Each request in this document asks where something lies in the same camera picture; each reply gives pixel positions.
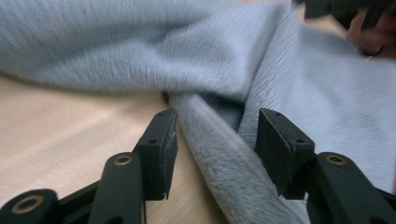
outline black plastic part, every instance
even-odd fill
[[[80,189],[59,201],[63,224],[85,224],[90,216],[99,181]]]
[[[261,109],[255,151],[278,195],[303,199],[308,176],[304,167],[315,158],[315,143],[282,114]]]
[[[89,224],[144,223],[140,158],[125,152],[107,160],[89,218]]]
[[[396,212],[348,157],[320,153],[314,167],[333,223],[395,223]]]
[[[384,197],[384,199],[388,202],[388,204],[392,207],[392,209],[396,212],[396,195],[389,194],[382,189],[377,189],[380,194]]]
[[[395,0],[293,0],[305,3],[305,17],[308,19],[333,15],[337,21],[349,29],[359,9],[368,8],[362,30],[375,27],[382,13],[395,13]]]
[[[134,148],[142,160],[146,201],[158,201],[169,196],[177,156],[176,128],[176,110],[160,112]]]
[[[1,224],[60,223],[55,191],[36,189],[24,192],[6,203],[0,211]]]
[[[312,197],[308,198],[306,203],[309,221],[314,224],[333,224],[332,213],[330,213],[327,204],[318,205]]]

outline finger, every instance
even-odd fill
[[[366,12],[363,11],[352,19],[349,29],[346,31],[346,39],[349,39],[357,44],[356,42],[360,39],[361,25],[363,24],[365,16]]]
[[[376,58],[393,58],[396,59],[396,45],[383,48]]]
[[[361,46],[390,46],[395,42],[395,35],[378,30],[365,30],[357,37],[357,43]]]
[[[356,20],[351,23],[349,30],[346,32],[346,39],[353,42],[353,44],[356,46],[364,49],[364,51],[372,53],[378,52],[381,49],[381,45],[379,43],[375,43],[374,41],[365,40],[367,37],[363,36],[360,28],[361,23],[358,21],[358,19],[359,18],[356,18]],[[366,31],[365,35],[370,35],[371,32],[372,30],[370,30],[370,32]]]
[[[375,29],[383,32],[396,33],[396,16],[384,13],[378,21]]]

